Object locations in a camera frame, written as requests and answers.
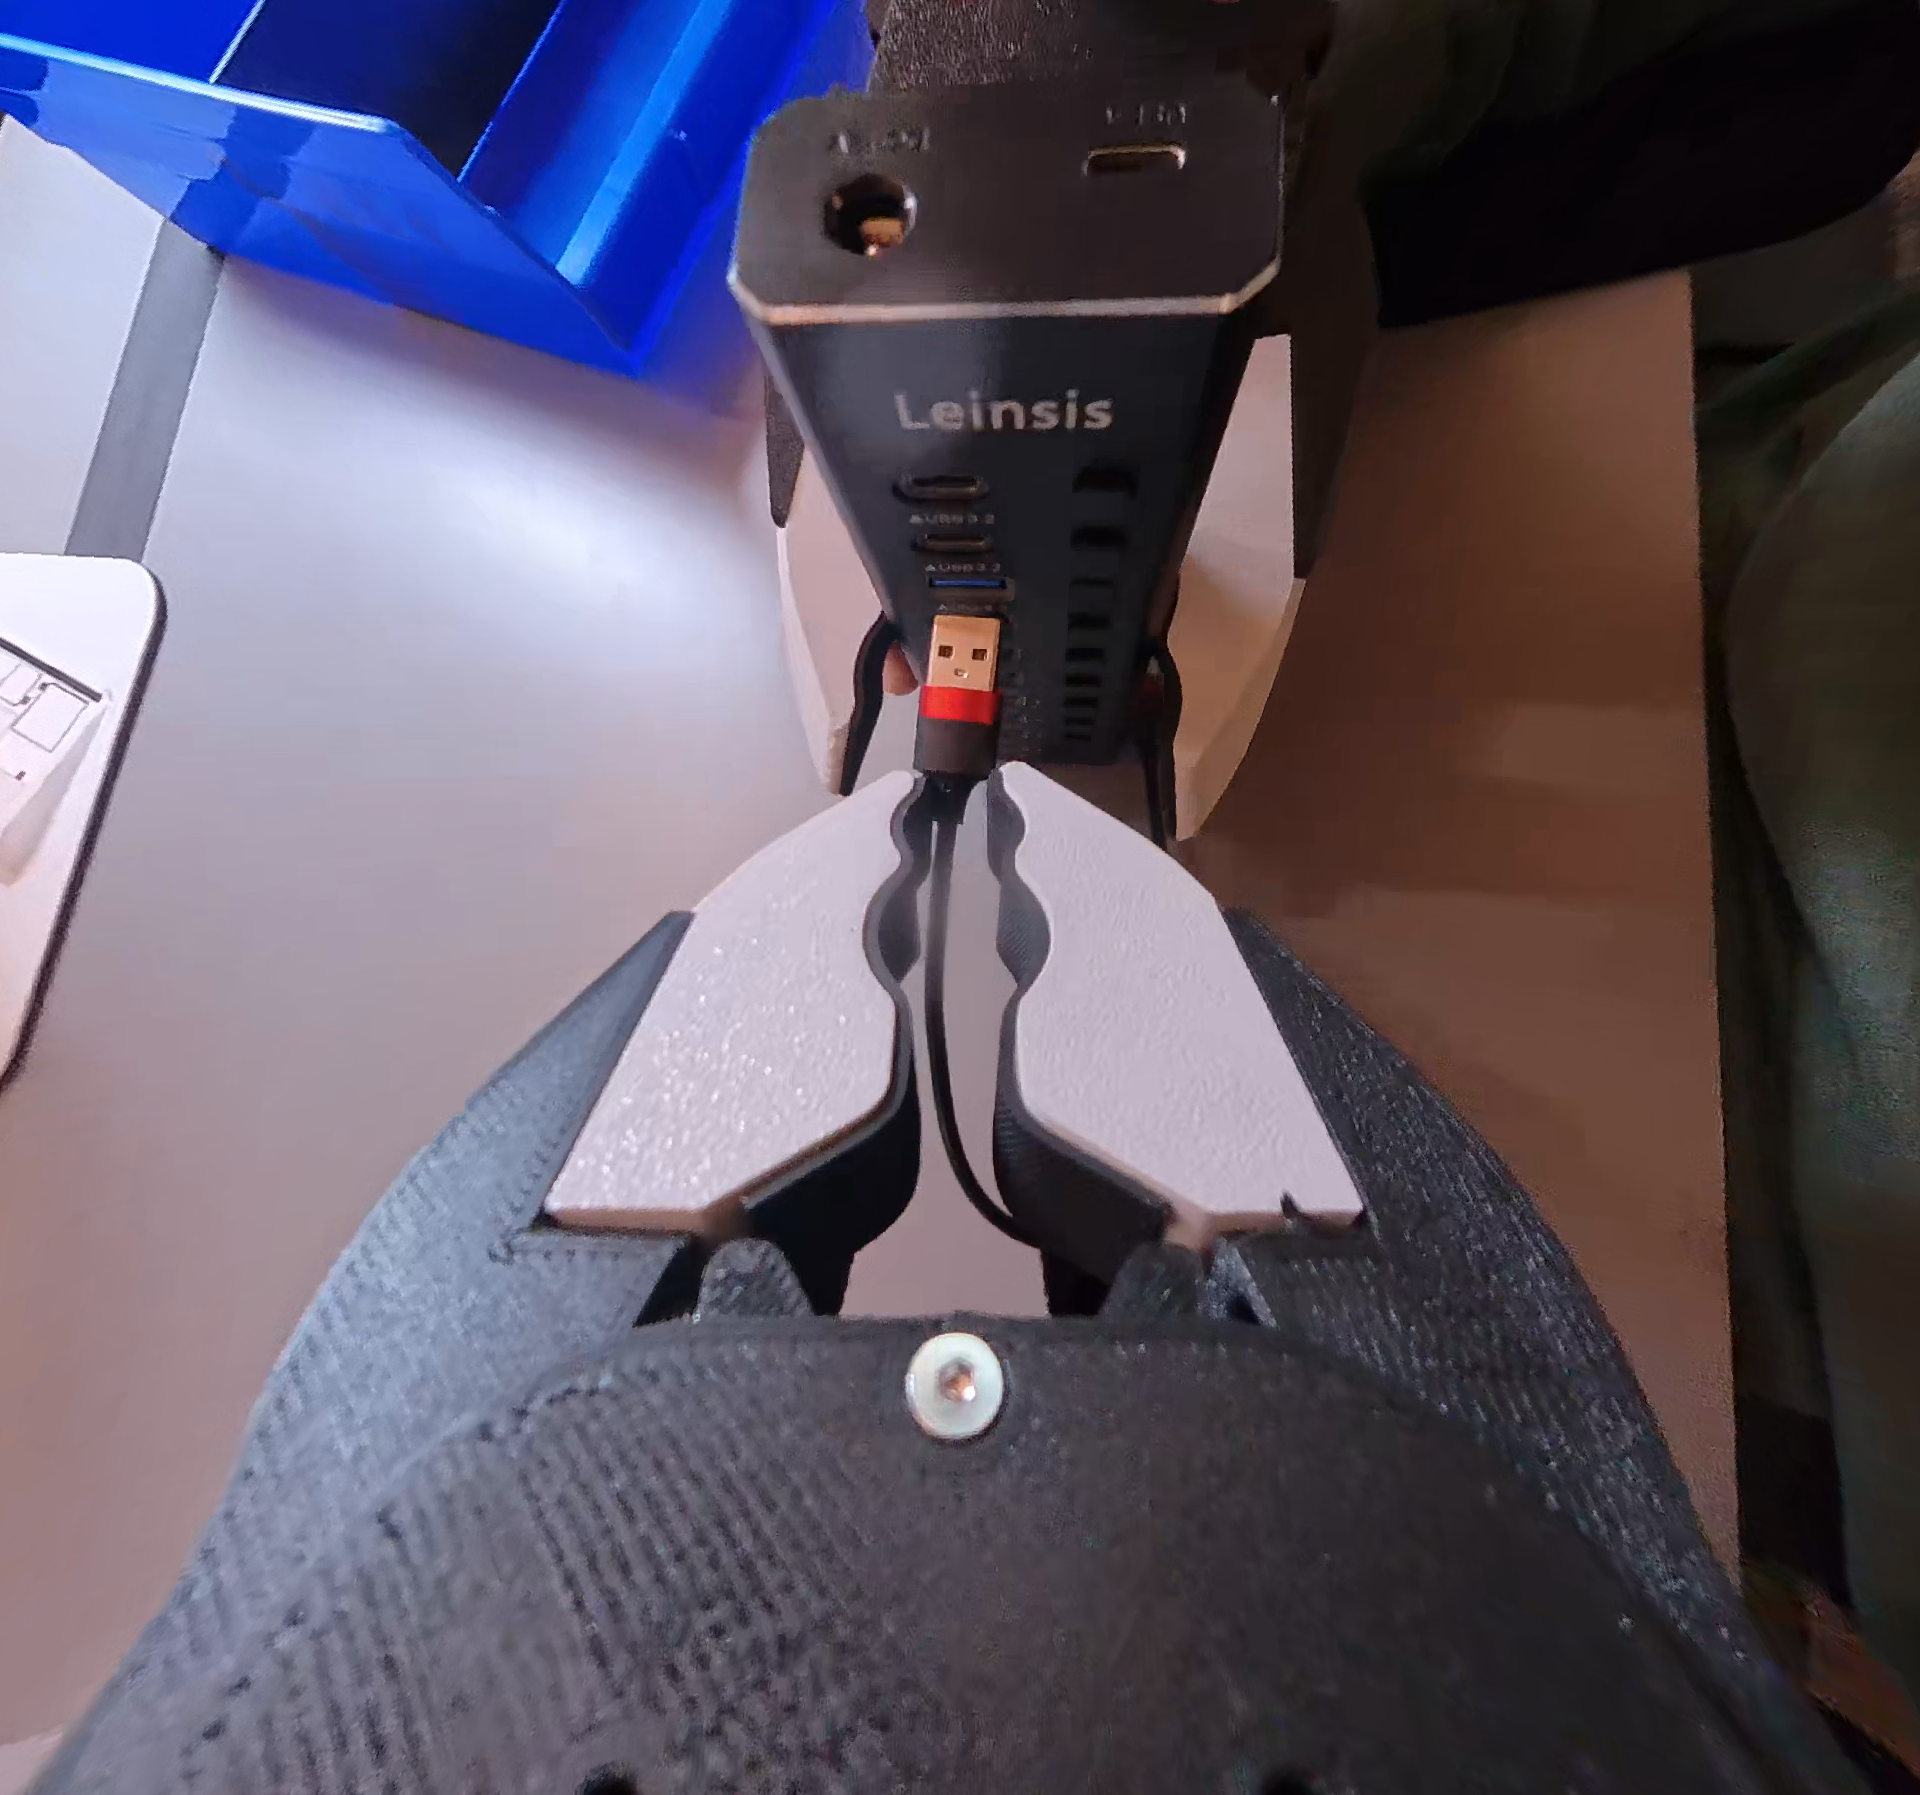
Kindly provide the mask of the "large black USB hub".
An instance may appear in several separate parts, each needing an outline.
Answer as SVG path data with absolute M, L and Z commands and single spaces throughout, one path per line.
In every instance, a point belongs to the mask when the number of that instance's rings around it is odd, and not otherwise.
M 999 755 L 1126 751 L 1279 269 L 1237 74 L 833 93 L 745 159 L 731 290 L 917 671 L 1001 625 Z

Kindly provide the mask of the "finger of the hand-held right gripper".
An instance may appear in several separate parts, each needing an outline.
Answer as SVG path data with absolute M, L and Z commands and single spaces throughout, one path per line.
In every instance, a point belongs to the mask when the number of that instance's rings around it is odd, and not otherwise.
M 1292 409 L 1292 340 L 1263 339 L 1204 484 L 1166 633 L 1179 686 L 1178 842 L 1197 838 L 1243 766 L 1300 606 Z
M 806 751 L 828 796 L 857 787 L 880 723 L 879 663 L 900 636 L 825 478 L 801 465 L 776 529 L 781 649 Z

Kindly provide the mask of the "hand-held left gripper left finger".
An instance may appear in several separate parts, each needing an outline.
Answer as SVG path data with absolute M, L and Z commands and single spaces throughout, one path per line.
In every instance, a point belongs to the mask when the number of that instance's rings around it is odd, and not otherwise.
M 565 1231 L 773 1244 L 807 1303 L 921 1174 L 914 1029 L 925 784 L 896 770 L 745 857 L 665 965 L 541 1200 Z

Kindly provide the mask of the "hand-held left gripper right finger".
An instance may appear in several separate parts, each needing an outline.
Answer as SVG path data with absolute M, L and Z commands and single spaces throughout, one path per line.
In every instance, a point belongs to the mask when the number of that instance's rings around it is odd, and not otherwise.
M 987 840 L 1013 981 L 993 1178 L 1044 1304 L 1099 1307 L 1143 1248 L 1360 1231 L 1356 1176 L 1215 896 L 1021 762 L 987 786 Z

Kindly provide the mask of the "black divider of blue bin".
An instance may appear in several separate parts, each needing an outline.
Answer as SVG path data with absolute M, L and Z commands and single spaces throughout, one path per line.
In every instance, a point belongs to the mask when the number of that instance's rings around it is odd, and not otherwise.
M 460 174 L 562 0 L 260 0 L 213 83 L 379 117 Z

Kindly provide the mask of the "person's green sweatshirt torso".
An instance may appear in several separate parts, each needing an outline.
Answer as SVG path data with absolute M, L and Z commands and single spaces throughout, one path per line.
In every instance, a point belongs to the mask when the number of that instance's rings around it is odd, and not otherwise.
M 1695 416 L 1741 1528 L 1916 1689 L 1916 288 Z

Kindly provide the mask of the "blue plastic bin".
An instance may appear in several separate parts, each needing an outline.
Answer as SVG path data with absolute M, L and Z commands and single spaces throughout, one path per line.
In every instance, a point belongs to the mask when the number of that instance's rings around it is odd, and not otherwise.
M 859 0 L 562 0 L 467 169 L 213 74 L 260 0 L 2 0 L 3 113 L 230 257 L 585 367 L 731 388 L 745 151 L 861 85 Z

